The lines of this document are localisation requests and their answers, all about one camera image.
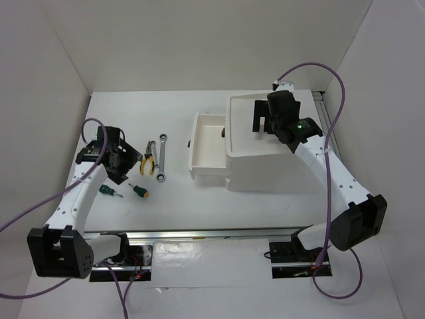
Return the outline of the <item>yellow handled pliers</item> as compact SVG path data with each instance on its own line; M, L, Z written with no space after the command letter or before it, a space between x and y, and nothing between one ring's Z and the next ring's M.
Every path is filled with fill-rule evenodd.
M148 141L147 146L145 148L145 153L142 157L140 166L139 166L139 172L141 175L145 175L145 165L146 163L150 164L149 168L149 174L153 175L154 169L155 169L155 162L153 159L153 153L151 149L151 141Z

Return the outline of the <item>green orange stubby screwdriver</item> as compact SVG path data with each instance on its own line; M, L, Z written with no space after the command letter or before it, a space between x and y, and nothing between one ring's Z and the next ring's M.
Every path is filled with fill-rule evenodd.
M149 197L149 192L148 190L146 190L143 187L140 187L138 185L133 185L131 183L128 184L134 193L136 193L140 198L148 198Z

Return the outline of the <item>white drawer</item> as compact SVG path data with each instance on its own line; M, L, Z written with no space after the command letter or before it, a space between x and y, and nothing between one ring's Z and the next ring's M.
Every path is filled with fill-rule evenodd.
M189 173L228 177L224 114L195 114L189 146Z

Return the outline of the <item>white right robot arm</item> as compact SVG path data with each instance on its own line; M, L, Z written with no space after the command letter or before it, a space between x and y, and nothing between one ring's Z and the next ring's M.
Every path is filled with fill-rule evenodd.
M378 235L388 207L382 195L372 195L343 165L312 118L300 118L301 103L287 90L269 93L254 103L253 132L264 131L286 145L327 190L326 221L296 233L291 256L303 261L314 249L322 249L316 260L323 262L325 249L347 251Z

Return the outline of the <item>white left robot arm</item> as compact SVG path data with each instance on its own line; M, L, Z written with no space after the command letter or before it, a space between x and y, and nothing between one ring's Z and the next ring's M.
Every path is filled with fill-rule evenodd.
M77 154L72 183L56 211L43 227L29 231L27 243L38 276L86 278L106 259L116 265L130 260L127 235L103 232L85 237L84 230L101 185L107 179L121 185L141 157L121 129L98 127L96 139Z

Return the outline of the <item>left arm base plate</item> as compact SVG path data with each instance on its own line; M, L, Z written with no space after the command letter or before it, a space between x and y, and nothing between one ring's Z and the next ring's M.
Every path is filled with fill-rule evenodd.
M111 270L118 282L147 282L151 280L151 265L153 258L153 243L129 245L126 253L108 257L104 262L93 266L90 282L113 282Z

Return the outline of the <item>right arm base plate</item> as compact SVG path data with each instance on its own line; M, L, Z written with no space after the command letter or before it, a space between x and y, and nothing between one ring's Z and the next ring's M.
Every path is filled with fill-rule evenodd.
M264 256L272 265L272 277L307 278L316 271L315 260L321 249L307 251L293 242L271 242Z

